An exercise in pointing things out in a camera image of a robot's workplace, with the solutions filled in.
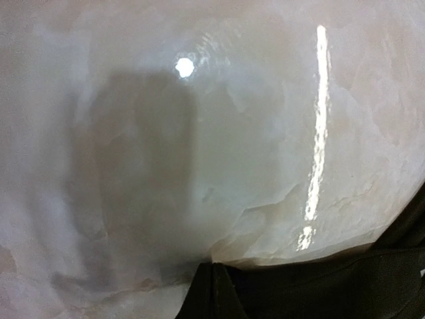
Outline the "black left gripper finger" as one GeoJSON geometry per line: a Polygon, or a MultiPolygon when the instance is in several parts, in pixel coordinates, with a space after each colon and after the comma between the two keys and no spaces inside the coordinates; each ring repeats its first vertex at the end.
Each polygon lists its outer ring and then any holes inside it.
{"type": "Polygon", "coordinates": [[[180,318],[238,318],[239,299],[226,267],[201,263],[179,311],[180,318]]]}

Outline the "black trousers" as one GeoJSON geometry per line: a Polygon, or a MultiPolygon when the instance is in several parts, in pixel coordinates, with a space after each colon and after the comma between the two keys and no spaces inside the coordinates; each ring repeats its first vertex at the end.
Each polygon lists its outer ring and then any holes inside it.
{"type": "Polygon", "coordinates": [[[216,318],[423,318],[424,191],[364,251],[217,272],[216,318]]]}

